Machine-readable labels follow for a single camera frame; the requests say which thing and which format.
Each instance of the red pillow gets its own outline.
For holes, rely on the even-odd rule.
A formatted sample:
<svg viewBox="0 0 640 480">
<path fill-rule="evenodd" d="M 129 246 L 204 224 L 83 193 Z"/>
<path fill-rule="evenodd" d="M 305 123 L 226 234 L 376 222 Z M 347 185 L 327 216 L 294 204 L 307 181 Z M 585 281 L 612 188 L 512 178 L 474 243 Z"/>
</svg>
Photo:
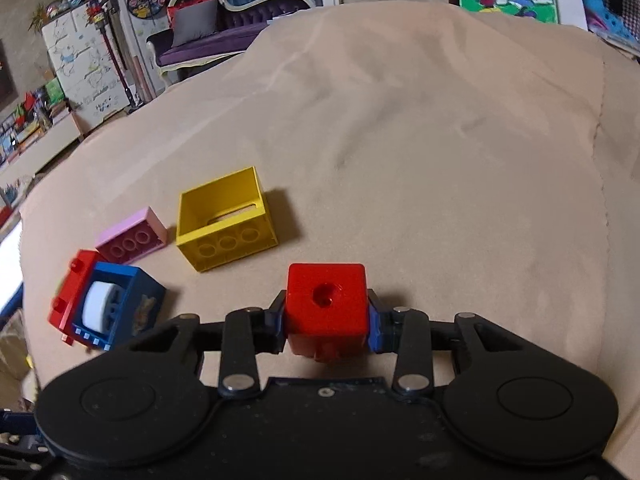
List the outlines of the red pillow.
<svg viewBox="0 0 640 480">
<path fill-rule="evenodd" d="M 186 2 L 175 4 L 173 7 L 167 7 L 166 13 L 169 17 L 169 27 L 174 28 L 174 17 L 175 17 L 176 10 L 184 9 L 185 7 L 191 7 L 192 5 L 200 4 L 202 2 L 207 2 L 207 1 L 209 0 L 188 0 Z"/>
</svg>

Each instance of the white ornate sofa frame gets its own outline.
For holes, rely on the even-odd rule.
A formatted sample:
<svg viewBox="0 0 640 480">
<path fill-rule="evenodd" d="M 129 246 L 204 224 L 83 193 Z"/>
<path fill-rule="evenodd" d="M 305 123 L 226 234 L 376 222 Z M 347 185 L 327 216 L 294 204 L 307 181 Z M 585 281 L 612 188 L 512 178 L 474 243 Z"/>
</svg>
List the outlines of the white ornate sofa frame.
<svg viewBox="0 0 640 480">
<path fill-rule="evenodd" d="M 245 4 L 243 6 L 235 6 L 231 3 L 229 3 L 227 0 L 218 0 L 218 3 L 222 6 L 225 6 L 226 10 L 229 10 L 230 12 L 239 12 L 241 10 L 246 10 L 249 9 L 253 6 L 256 6 L 258 4 L 261 4 L 263 2 L 266 2 L 268 0 L 254 0 L 252 2 L 249 2 L 248 4 Z M 316 3 L 314 0 L 303 0 L 310 8 L 313 8 L 316 6 Z M 178 2 L 178 0 L 170 0 L 169 1 L 169 7 L 173 7 L 176 2 Z M 239 50 L 238 52 L 225 52 L 223 54 L 216 54 L 215 56 L 205 56 L 205 57 L 199 57 L 197 59 L 191 59 L 188 61 L 183 61 L 180 63 L 174 63 L 174 64 L 169 64 L 169 65 L 165 65 L 165 66 L 159 66 L 157 59 L 158 57 L 156 56 L 156 48 L 154 46 L 154 44 L 151 41 L 147 41 L 146 42 L 146 47 L 149 49 L 149 51 L 151 52 L 151 59 L 153 62 L 153 65 L 156 69 L 156 71 L 158 71 L 159 76 L 162 78 L 162 81 L 164 82 L 164 85 L 166 88 L 169 88 L 169 86 L 171 86 L 173 83 L 171 81 L 171 79 L 168 76 L 169 72 L 174 72 L 176 70 L 179 70 L 181 68 L 193 68 L 196 66 L 204 66 L 206 64 L 209 64 L 211 62 L 214 61 L 220 61 L 223 59 L 226 59 L 228 57 L 232 57 L 235 56 L 237 54 L 242 54 L 244 52 L 244 50 Z"/>
</svg>

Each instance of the white cabinet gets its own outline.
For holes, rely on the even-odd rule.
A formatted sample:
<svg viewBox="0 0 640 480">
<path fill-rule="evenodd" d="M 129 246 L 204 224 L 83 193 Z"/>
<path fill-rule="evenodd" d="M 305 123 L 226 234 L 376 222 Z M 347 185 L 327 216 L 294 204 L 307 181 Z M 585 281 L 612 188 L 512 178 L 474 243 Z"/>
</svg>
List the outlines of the white cabinet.
<svg viewBox="0 0 640 480">
<path fill-rule="evenodd" d="M 126 107 L 129 101 L 104 37 L 89 22 L 86 8 L 84 4 L 47 24 L 42 29 L 42 37 L 76 117 L 86 131 L 91 131 Z M 107 36 L 117 56 L 109 27 Z"/>
</svg>

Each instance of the gray pillow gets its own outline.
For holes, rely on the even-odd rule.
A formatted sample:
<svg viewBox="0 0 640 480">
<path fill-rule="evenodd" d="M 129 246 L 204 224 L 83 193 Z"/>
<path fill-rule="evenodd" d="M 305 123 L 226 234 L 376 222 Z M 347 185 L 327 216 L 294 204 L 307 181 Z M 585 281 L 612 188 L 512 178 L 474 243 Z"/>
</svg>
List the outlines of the gray pillow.
<svg viewBox="0 0 640 480">
<path fill-rule="evenodd" d="M 218 0 L 207 0 L 175 11 L 173 47 L 210 36 L 216 31 Z"/>
</svg>

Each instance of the plant decoration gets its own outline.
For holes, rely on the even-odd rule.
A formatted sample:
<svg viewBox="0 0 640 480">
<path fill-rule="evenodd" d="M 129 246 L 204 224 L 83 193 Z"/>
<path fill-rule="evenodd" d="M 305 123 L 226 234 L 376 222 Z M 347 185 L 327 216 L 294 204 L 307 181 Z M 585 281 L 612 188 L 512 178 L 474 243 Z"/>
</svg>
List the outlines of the plant decoration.
<svg viewBox="0 0 640 480">
<path fill-rule="evenodd" d="M 47 20 L 47 11 L 44 8 L 44 4 L 39 3 L 36 10 L 34 10 L 31 15 L 31 25 L 29 25 L 29 30 L 33 30 L 34 34 L 39 34 L 42 27 L 47 25 Z"/>
</svg>

